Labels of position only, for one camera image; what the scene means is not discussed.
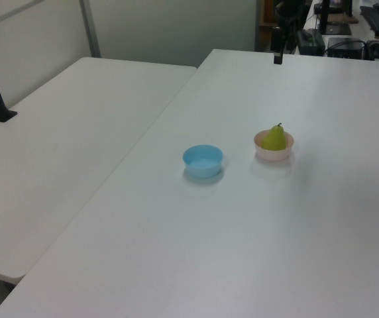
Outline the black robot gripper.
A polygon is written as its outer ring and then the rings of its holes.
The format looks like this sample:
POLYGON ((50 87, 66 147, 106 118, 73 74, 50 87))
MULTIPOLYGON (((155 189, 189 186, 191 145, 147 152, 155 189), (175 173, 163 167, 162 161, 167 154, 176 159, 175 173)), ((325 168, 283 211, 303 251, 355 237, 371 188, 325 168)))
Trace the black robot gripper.
POLYGON ((286 29, 285 50, 293 54, 296 49, 296 34, 300 29, 301 16, 305 9, 303 0, 281 0, 274 1, 274 16, 279 27, 272 28, 272 51, 274 53, 274 64, 282 64, 283 33, 286 29))

